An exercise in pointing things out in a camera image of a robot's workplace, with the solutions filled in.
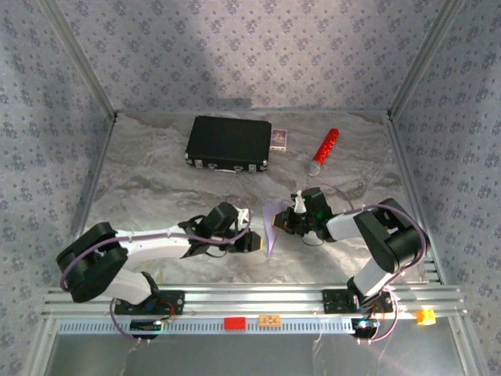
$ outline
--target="purple paper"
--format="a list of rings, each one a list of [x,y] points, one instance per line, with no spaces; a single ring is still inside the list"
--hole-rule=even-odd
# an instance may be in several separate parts
[[[278,232],[273,226],[273,219],[282,210],[283,204],[281,202],[263,207],[263,223],[265,224],[266,239],[268,240],[268,257],[272,256],[273,245],[278,236]]]

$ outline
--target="red tube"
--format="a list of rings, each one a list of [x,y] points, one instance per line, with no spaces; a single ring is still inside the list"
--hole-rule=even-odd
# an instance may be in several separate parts
[[[318,162],[319,165],[323,165],[323,162],[326,161],[327,155],[329,155],[334,144],[336,143],[338,136],[339,136],[339,131],[337,129],[332,128],[331,130],[329,130],[329,133],[327,133],[327,136],[323,140],[322,145],[320,145],[320,148],[313,157],[313,161]]]

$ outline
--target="black mounting plate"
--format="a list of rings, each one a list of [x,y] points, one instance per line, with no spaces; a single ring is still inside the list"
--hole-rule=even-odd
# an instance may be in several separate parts
[[[393,304],[389,292],[383,291],[369,305],[357,308],[356,296],[347,289],[322,290],[323,311],[333,313],[392,313]]]
[[[168,302],[174,307],[174,315],[182,315],[182,310],[185,305],[185,292],[166,290],[160,291],[157,299],[157,304],[152,308],[145,310],[142,305],[132,305],[127,302],[121,301],[121,304],[115,305],[115,315],[128,315],[128,316],[169,316],[171,307]]]

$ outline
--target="orange label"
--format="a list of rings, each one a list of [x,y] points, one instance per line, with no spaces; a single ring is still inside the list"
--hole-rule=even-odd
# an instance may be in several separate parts
[[[282,319],[280,315],[259,315],[260,327],[281,327]]]

